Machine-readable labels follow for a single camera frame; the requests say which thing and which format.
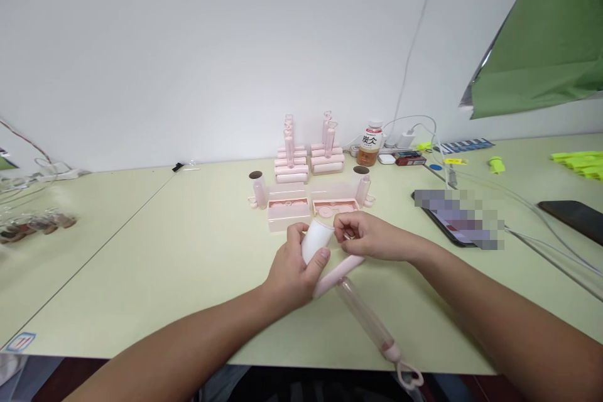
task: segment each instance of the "hand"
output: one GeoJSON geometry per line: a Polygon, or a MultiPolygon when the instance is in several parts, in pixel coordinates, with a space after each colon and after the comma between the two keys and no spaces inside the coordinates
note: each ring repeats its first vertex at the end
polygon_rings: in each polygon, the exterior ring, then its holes
{"type": "Polygon", "coordinates": [[[337,214],[333,226],[337,241],[348,254],[414,263],[423,253],[437,247],[424,237],[397,228],[366,212],[337,214]],[[354,239],[346,240],[344,233],[354,239]]]}
{"type": "Polygon", "coordinates": [[[282,315],[301,308],[312,299],[314,287],[331,255],[328,248],[321,248],[306,266],[301,243],[307,230],[308,225],[304,223],[287,228],[287,242],[276,252],[268,278],[262,285],[282,315]]]}

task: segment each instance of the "desk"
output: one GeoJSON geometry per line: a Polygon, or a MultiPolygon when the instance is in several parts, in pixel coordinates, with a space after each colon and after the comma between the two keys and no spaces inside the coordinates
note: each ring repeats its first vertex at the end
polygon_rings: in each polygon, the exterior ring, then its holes
{"type": "Polygon", "coordinates": [[[57,181],[11,203],[29,201],[16,213],[59,207],[79,220],[69,229],[0,246],[0,344],[6,345],[172,176],[166,168],[96,173],[57,181]]]}
{"type": "MultiPolygon", "coordinates": [[[[496,146],[490,149],[454,154],[455,157],[458,156],[469,161],[468,165],[457,165],[455,168],[485,179],[484,181],[458,173],[458,188],[486,191],[502,198],[500,212],[508,227],[569,253],[536,214],[514,197],[498,187],[488,184],[487,181],[511,189],[533,205],[540,201],[575,200],[603,212],[602,181],[578,176],[560,163],[549,160],[552,153],[599,150],[603,150],[603,134],[496,141],[496,146]],[[490,172],[487,161],[493,156],[502,158],[506,167],[504,173],[495,175],[490,172]]],[[[546,212],[542,211],[542,214],[572,249],[595,267],[603,269],[602,246],[546,212]]],[[[603,280],[601,278],[544,245],[530,240],[526,241],[530,243],[530,246],[543,253],[553,264],[568,271],[571,277],[579,280],[588,290],[603,296],[603,280]]]]}
{"type": "MultiPolygon", "coordinates": [[[[354,165],[346,158],[347,174],[318,180],[346,180],[354,165]]],[[[261,170],[273,181],[273,161],[199,168],[177,173],[25,325],[23,331],[37,334],[27,353],[110,358],[164,325],[264,281],[285,234],[270,234],[266,211],[249,208],[247,175],[261,170]]],[[[414,189],[443,187],[424,167],[376,165],[371,174],[377,201],[369,212],[429,237],[603,342],[603,303],[515,237],[507,240],[505,251],[452,245],[410,199],[414,189]]],[[[327,271],[343,258],[334,240],[330,247],[327,271]]],[[[495,372],[410,265],[370,260],[350,276],[405,357],[420,369],[495,372]]],[[[392,369],[333,291],[270,326],[230,363],[392,369]]]]}

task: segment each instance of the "label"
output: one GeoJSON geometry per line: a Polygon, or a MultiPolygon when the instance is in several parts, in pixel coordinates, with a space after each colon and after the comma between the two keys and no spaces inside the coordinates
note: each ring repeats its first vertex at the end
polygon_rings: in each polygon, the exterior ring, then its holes
{"type": "Polygon", "coordinates": [[[17,337],[15,339],[13,339],[11,341],[11,343],[9,345],[6,346],[4,351],[5,352],[13,352],[13,353],[21,353],[25,349],[27,349],[27,347],[29,347],[29,345],[33,342],[35,337],[36,337],[35,333],[26,333],[26,332],[20,333],[19,335],[17,335],[17,337]]]}
{"type": "Polygon", "coordinates": [[[468,164],[467,160],[465,160],[465,159],[444,159],[443,162],[447,165],[466,165],[466,164],[468,164]]]}
{"type": "Polygon", "coordinates": [[[368,129],[362,137],[360,142],[360,149],[364,151],[375,151],[381,149],[381,139],[383,138],[383,132],[369,132],[368,129]]]}

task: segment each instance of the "small box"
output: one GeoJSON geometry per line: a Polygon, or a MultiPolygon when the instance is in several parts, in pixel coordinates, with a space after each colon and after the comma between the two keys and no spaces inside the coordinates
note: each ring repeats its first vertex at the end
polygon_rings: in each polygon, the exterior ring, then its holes
{"type": "Polygon", "coordinates": [[[399,157],[396,159],[396,165],[398,165],[398,166],[424,165],[426,161],[427,161],[427,159],[422,156],[399,157]]]}

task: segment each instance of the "sticker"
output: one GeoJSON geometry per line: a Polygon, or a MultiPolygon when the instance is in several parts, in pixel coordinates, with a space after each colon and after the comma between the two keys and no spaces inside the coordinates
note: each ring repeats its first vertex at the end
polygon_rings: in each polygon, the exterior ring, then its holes
{"type": "Polygon", "coordinates": [[[27,349],[27,347],[29,347],[29,345],[33,342],[33,340],[35,338],[36,338],[35,333],[26,333],[26,332],[20,333],[15,339],[13,339],[11,341],[11,343],[9,345],[6,346],[4,351],[21,353],[25,349],[27,349]]]}
{"type": "Polygon", "coordinates": [[[444,159],[443,162],[446,163],[447,165],[466,165],[466,164],[468,164],[467,160],[465,160],[465,159],[444,159]]]}

